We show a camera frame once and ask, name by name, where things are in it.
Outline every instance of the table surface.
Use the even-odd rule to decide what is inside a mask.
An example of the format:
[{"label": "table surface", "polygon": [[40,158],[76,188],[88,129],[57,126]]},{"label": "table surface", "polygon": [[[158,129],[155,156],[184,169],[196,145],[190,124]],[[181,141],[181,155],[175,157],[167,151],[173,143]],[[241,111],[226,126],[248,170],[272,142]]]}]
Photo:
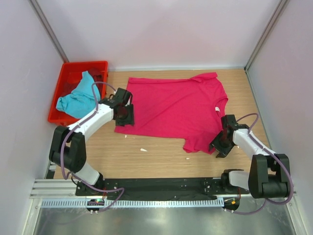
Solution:
[{"label": "table surface", "polygon": [[[172,71],[120,71],[109,72],[108,83],[115,88],[126,88],[129,77],[147,78],[190,78],[204,72],[217,72],[229,101],[226,114],[240,118],[257,112],[257,107],[243,69],[239,70],[172,70]],[[251,125],[255,117],[247,117],[241,123]],[[102,126],[87,142],[87,161],[104,178],[183,178],[219,177],[225,169],[249,171],[250,159],[240,148],[234,147],[226,158],[216,154],[186,153],[183,139],[167,139],[146,136],[118,134],[114,132],[115,122]],[[253,133],[264,143],[267,138],[261,121]],[[54,176],[61,179],[60,168]]]}]

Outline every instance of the white panel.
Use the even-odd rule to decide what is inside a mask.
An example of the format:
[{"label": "white panel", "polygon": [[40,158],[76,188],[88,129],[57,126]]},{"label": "white panel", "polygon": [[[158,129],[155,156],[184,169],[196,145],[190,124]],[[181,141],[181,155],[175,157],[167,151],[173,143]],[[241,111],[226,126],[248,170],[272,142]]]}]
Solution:
[{"label": "white panel", "polygon": [[62,61],[26,0],[0,3],[0,228],[22,234],[54,126],[46,119]]},{"label": "white panel", "polygon": [[295,189],[310,225],[313,224],[312,9],[311,0],[290,1],[249,71],[269,141],[273,150],[290,158]]},{"label": "white panel", "polygon": [[243,67],[278,0],[38,0],[70,61]]}]

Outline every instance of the light blue towel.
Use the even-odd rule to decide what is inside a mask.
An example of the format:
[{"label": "light blue towel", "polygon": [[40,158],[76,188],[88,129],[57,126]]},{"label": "light blue towel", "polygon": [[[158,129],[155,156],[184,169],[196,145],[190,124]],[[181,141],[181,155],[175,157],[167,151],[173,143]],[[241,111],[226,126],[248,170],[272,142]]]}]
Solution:
[{"label": "light blue towel", "polygon": [[[91,85],[94,83],[92,76],[85,71],[83,78],[77,87],[68,95],[60,97],[56,109],[80,119],[90,113],[96,106]],[[93,86],[97,100],[100,100],[100,93],[96,85]]]}]

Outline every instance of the pink garment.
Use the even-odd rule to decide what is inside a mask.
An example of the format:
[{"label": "pink garment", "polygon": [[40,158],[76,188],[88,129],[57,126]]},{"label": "pink garment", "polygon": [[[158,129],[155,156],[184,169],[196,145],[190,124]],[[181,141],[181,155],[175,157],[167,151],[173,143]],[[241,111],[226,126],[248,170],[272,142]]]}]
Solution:
[{"label": "pink garment", "polygon": [[214,151],[209,144],[222,130],[228,101],[215,72],[190,79],[131,77],[127,90],[134,96],[134,126],[117,126],[115,132],[182,138],[187,153]]}]

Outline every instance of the floor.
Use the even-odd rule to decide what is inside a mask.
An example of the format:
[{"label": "floor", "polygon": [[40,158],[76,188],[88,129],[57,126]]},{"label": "floor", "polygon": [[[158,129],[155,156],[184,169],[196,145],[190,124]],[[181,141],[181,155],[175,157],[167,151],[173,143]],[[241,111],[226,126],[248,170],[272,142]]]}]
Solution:
[{"label": "floor", "polygon": [[[222,82],[229,101],[225,113],[240,118],[257,112],[256,104],[243,69],[239,70],[175,70],[109,72],[108,82],[126,88],[128,77],[190,78],[203,72],[215,71]],[[251,125],[255,117],[241,123]],[[203,152],[187,154],[182,149],[184,140],[117,134],[114,121],[102,126],[87,142],[87,161],[105,178],[183,178],[219,177],[225,169],[249,171],[250,159],[239,148],[233,148],[224,159]],[[261,121],[253,133],[264,143],[267,139]],[[55,179],[61,179],[57,168]]]}]

